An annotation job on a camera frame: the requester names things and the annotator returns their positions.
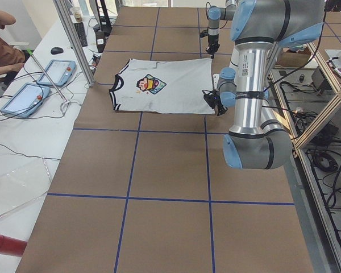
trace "grid line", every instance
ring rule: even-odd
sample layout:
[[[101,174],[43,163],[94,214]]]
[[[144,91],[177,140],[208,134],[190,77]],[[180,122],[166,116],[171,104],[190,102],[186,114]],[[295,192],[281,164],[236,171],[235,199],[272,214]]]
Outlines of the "grid line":
[[[120,53],[167,53],[167,54],[199,54],[198,52],[173,52],[173,51],[128,51],[128,50],[104,50],[104,52]],[[215,53],[215,55],[230,55],[229,53]]]
[[[206,148],[206,168],[207,168],[207,186],[209,190],[209,212],[210,212],[210,239],[211,239],[211,257],[212,257],[212,272],[216,273],[215,265],[215,244],[214,244],[214,224],[212,217],[212,195],[211,195],[211,178],[210,178],[210,161],[209,161],[209,144],[207,141],[207,121],[206,116],[203,116],[203,124],[205,125],[205,148]]]
[[[336,36],[336,38],[339,40],[340,44],[341,44],[341,40],[340,37],[337,36],[336,32],[332,29],[332,27],[330,27],[329,23],[326,23],[327,26],[330,28],[330,30],[332,31],[332,33]]]
[[[198,33],[201,33],[201,26],[199,25],[199,8],[197,8],[197,20],[198,20]],[[202,58],[202,46],[201,46],[201,37],[198,35],[199,41],[199,57]]]
[[[151,53],[150,53],[150,60],[152,60],[152,58],[153,58],[155,37],[156,37],[156,35],[157,35],[157,26],[158,26],[158,20],[159,20],[159,12],[160,12],[160,8],[158,8],[157,21],[155,22],[154,37],[153,37],[152,51],[151,51]]]
[[[188,202],[188,203],[212,203],[212,204],[239,204],[239,205],[268,205],[268,206],[294,206],[292,202],[261,202],[261,201],[227,201],[227,200],[197,200],[181,198],[159,198],[159,197],[136,197],[136,196],[107,196],[107,195],[77,195],[70,193],[49,192],[49,196],[74,197],[74,198],[103,198],[120,200],[140,201],[162,201],[162,202]]]
[[[200,24],[198,24],[199,27],[190,27],[190,26],[157,26],[157,28],[200,28]],[[114,27],[146,27],[146,28],[155,28],[155,26],[131,26],[131,25],[125,25],[125,24],[114,24]]]
[[[120,236],[119,236],[119,243],[118,243],[118,251],[116,254],[116,260],[115,260],[115,266],[114,266],[114,273],[117,273],[118,270],[118,264],[119,264],[119,257],[120,257],[120,250],[121,250],[121,243],[123,239],[124,234],[124,227],[125,227],[125,219],[126,219],[126,212],[127,212],[127,205],[129,202],[129,195],[130,195],[130,189],[131,189],[131,182],[132,182],[132,175],[134,173],[134,165],[135,165],[135,159],[136,159],[136,151],[138,149],[138,143],[139,143],[139,135],[140,135],[140,127],[142,125],[142,117],[143,113],[140,113],[139,117],[139,125],[138,125],[138,133],[136,135],[136,142],[135,142],[135,148],[134,148],[134,155],[132,157],[132,164],[131,164],[131,171],[130,171],[130,178],[129,178],[129,184],[127,187],[127,194],[126,194],[126,200],[125,200],[125,206],[124,206],[124,214],[123,214],[123,220],[121,224],[121,230],[120,230]]]
[[[73,130],[76,131],[110,131],[110,132],[138,132],[137,130],[129,129],[106,129],[106,128],[79,128],[75,127]],[[203,135],[205,132],[191,132],[191,131],[152,131],[152,130],[139,130],[140,133],[157,133],[157,134],[197,134]],[[207,135],[225,135],[227,133],[212,133],[207,132]]]

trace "black device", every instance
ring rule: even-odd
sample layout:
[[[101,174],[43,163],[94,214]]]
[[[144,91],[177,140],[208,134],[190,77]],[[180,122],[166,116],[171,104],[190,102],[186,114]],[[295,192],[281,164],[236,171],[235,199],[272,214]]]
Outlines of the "black device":
[[[313,163],[324,172],[335,172],[338,170],[336,160],[326,152],[315,152],[313,155]]]
[[[80,38],[81,45],[83,47],[87,47],[87,38],[86,38],[86,31],[85,31],[85,26],[83,22],[80,23],[73,23],[74,29],[77,32],[78,38]]]
[[[51,49],[52,55],[56,55],[56,54],[60,54],[60,53],[63,53],[63,48],[61,48],[61,47],[53,47]]]
[[[109,14],[107,13],[105,0],[100,0],[100,4],[101,4],[101,10],[103,12],[103,16],[100,15],[98,2],[96,0],[96,8],[97,8],[98,17],[100,20],[100,22],[99,22],[100,26],[99,27],[100,27],[100,30],[104,32],[105,36],[108,37],[108,36],[110,36],[111,30],[113,30],[113,27],[112,27],[111,22],[110,22]]]
[[[325,90],[332,90],[331,85],[328,83],[319,67],[317,67],[313,72],[312,81],[316,89],[319,91],[319,94],[322,94]]]
[[[227,111],[227,107],[223,106],[221,103],[220,95],[216,90],[208,91],[203,90],[203,99],[207,102],[207,104],[215,109],[217,106],[217,116],[223,115]]]
[[[98,53],[102,53],[105,49],[106,45],[106,39],[105,39],[105,33],[101,30],[95,32],[96,35],[96,46]]]

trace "cup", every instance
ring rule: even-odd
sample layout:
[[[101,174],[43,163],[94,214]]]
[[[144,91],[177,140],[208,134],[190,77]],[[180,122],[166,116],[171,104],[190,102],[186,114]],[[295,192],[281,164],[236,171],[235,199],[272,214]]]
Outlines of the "cup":
[[[21,257],[27,242],[0,234],[0,254]]]
[[[72,12],[72,14],[73,14],[73,16],[77,22],[82,22],[81,8],[80,7],[71,7],[70,11]]]

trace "person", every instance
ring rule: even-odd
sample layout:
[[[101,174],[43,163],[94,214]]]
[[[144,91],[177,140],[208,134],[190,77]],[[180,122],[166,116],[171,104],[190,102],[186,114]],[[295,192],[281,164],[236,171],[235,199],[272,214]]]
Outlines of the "person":
[[[0,28],[4,29],[5,26],[14,24],[16,19],[9,13],[0,10]],[[0,75],[6,74],[2,78],[2,82],[9,84],[24,66],[25,61],[29,58],[29,54],[13,48],[8,45],[3,39],[0,38]]]

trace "metal pole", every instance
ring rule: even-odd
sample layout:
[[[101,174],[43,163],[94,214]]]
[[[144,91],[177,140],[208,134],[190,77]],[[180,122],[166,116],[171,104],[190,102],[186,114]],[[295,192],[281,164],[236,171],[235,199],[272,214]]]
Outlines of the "metal pole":
[[[77,36],[76,30],[74,29],[69,10],[66,5],[65,0],[53,0],[55,7],[58,12],[58,16],[61,19],[64,31],[66,32],[68,39],[72,45],[74,54],[76,55],[77,61],[82,69],[82,72],[85,75],[86,81],[89,86],[93,86],[94,77],[92,71],[87,62],[84,50],[82,49],[82,45]]]
[[[265,67],[265,84],[268,85],[267,77],[271,72],[272,68],[274,68],[275,64],[277,63],[277,58],[282,52],[282,48],[278,46],[278,42],[274,42],[272,49],[269,50],[268,54],[268,62],[267,66]]]
[[[38,65],[38,67],[40,68],[40,70],[43,71],[44,75],[48,78],[49,82],[52,84],[52,86],[56,89],[56,91],[58,92],[58,94],[61,96],[61,98],[65,101],[65,102],[69,102],[66,97],[63,95],[63,93],[61,92],[61,90],[58,88],[58,86],[53,82],[53,80],[51,79],[51,77],[48,75],[48,73],[45,71],[45,69],[42,67],[42,65],[39,63],[39,61],[36,59],[36,57],[34,56],[34,54],[30,54],[30,56],[33,58],[33,60],[35,61],[35,63]]]

